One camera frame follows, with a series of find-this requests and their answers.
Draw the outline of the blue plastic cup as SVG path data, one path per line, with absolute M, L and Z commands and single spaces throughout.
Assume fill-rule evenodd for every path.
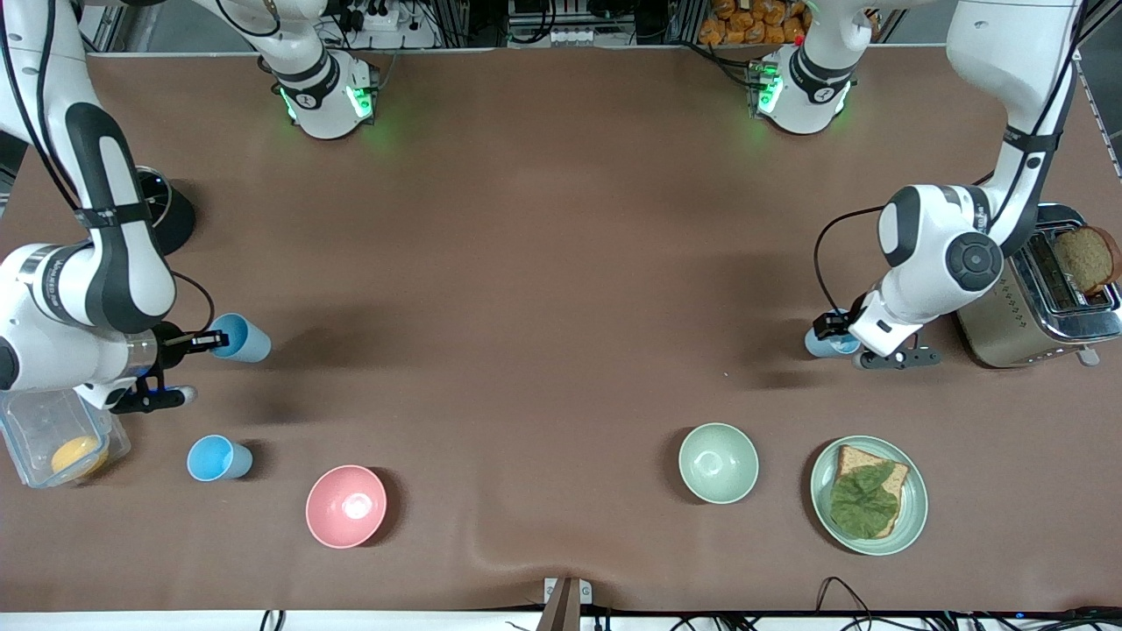
M 813 329 L 804 333 L 803 344 L 806 351 L 818 358 L 850 356 L 858 353 L 862 347 L 862 342 L 850 333 L 819 339 Z
M 196 482 L 240 479 L 252 467 L 252 452 L 227 436 L 204 436 L 193 443 L 186 470 Z
M 227 336 L 227 344 L 211 351 L 217 358 L 255 364 L 272 351 L 269 336 L 240 313 L 217 316 L 211 328 Z

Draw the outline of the orange round fruit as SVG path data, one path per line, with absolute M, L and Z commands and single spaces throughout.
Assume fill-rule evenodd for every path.
M 76 436 L 62 443 L 50 458 L 53 474 L 83 477 L 108 461 L 109 447 L 100 436 Z

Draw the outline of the beige chrome toaster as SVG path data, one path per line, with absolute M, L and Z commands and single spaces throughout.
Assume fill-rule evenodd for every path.
M 1063 234 L 1086 226 L 1069 205 L 1040 205 L 1033 235 L 1005 260 L 994 287 L 956 312 L 971 356 L 993 368 L 1063 357 L 1097 366 L 1097 345 L 1122 338 L 1122 285 L 1080 293 L 1055 252 Z

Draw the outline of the brown bread slice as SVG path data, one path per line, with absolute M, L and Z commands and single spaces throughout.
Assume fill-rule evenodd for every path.
M 886 491 L 889 491 L 890 493 L 895 495 L 896 499 L 900 500 L 900 511 L 898 511 L 898 514 L 892 519 L 885 531 L 881 532 L 880 538 L 877 539 L 886 538 L 886 536 L 892 532 L 896 519 L 902 511 L 903 485 L 905 484 L 908 475 L 911 472 L 908 464 L 902 464 L 899 461 L 890 460 L 884 457 L 879 457 L 852 446 L 842 446 L 842 450 L 839 450 L 839 456 L 838 456 L 838 470 L 836 473 L 836 477 L 834 477 L 834 482 L 836 482 L 838 477 L 846 474 L 846 472 L 854 470 L 855 467 L 862 466 L 862 464 L 880 464 L 883 461 L 893 461 L 895 464 L 894 473 L 883 484 L 883 486 Z

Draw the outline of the clear plastic storage container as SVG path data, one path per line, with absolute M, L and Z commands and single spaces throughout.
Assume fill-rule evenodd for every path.
M 125 458 L 131 448 L 117 417 L 89 405 L 71 390 L 0 392 L 0 435 L 21 482 L 37 490 L 88 482 Z M 108 443 L 108 461 L 83 477 L 53 474 L 53 452 L 68 439 L 86 435 L 100 436 Z

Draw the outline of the green lettuce leaf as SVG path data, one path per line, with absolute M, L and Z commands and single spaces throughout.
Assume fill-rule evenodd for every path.
M 838 477 L 830 492 L 830 519 L 857 539 L 877 539 L 900 511 L 900 500 L 884 488 L 893 461 L 862 464 Z

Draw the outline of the pale green bowl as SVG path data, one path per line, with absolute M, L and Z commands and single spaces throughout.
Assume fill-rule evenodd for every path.
M 760 466 L 749 436 L 726 423 L 698 426 L 678 447 L 678 475 L 686 488 L 715 506 L 746 499 L 758 481 Z

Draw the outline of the pale green plate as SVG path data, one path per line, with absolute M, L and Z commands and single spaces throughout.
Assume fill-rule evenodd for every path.
M 842 452 L 847 447 L 905 467 L 900 483 L 893 482 L 889 486 L 898 488 L 895 495 L 900 500 L 900 511 L 885 536 L 862 539 L 844 534 L 829 515 L 830 491 L 837 475 L 842 474 Z M 845 436 L 819 449 L 810 468 L 808 492 L 813 514 L 827 534 L 855 554 L 873 557 L 899 554 L 916 543 L 928 519 L 928 493 L 921 472 L 902 449 L 877 436 Z

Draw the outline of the brown toast slice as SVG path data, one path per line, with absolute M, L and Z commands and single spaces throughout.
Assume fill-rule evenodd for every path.
M 1055 239 L 1055 256 L 1082 295 L 1101 293 L 1122 277 L 1122 247 L 1109 231 L 1082 226 Z

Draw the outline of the pink bowl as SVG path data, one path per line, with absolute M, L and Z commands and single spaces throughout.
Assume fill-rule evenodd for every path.
M 360 464 L 341 464 L 312 485 L 304 513 L 309 533 L 320 545 L 332 549 L 359 547 L 384 522 L 387 492 L 375 470 Z

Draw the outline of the brown table cover cloth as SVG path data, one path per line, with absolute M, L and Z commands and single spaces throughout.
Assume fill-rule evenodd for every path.
M 747 112 L 686 49 L 405 53 L 376 124 L 318 141 L 252 56 L 100 57 L 135 159 L 200 212 L 171 265 L 273 340 L 169 373 L 196 401 L 123 419 L 131 450 L 25 487 L 0 441 L 0 611 L 489 609 L 577 576 L 617 610 L 801 610 L 824 578 L 879 610 L 1122 606 L 1122 341 L 1098 367 L 806 354 L 835 216 L 997 159 L 1005 109 L 936 47 L 865 54 L 812 137 Z M 726 423 L 760 477 L 715 506 L 678 447 Z M 252 452 L 196 482 L 188 449 Z M 916 463 L 922 534 L 855 554 L 813 456 L 877 436 Z M 327 470 L 380 476 L 368 542 L 305 521 Z

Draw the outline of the orange packaged snacks bag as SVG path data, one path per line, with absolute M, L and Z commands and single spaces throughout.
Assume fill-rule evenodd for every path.
M 709 0 L 701 46 L 800 44 L 813 22 L 803 0 Z

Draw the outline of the white power strip with plugs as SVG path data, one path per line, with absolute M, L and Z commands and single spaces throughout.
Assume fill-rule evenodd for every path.
M 421 0 L 339 0 L 334 24 L 351 49 L 429 49 L 443 40 Z

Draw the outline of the aluminium frame profile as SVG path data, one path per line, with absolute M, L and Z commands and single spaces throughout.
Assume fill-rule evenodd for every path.
M 129 4 L 120 0 L 73 0 L 79 31 L 88 53 L 127 49 Z

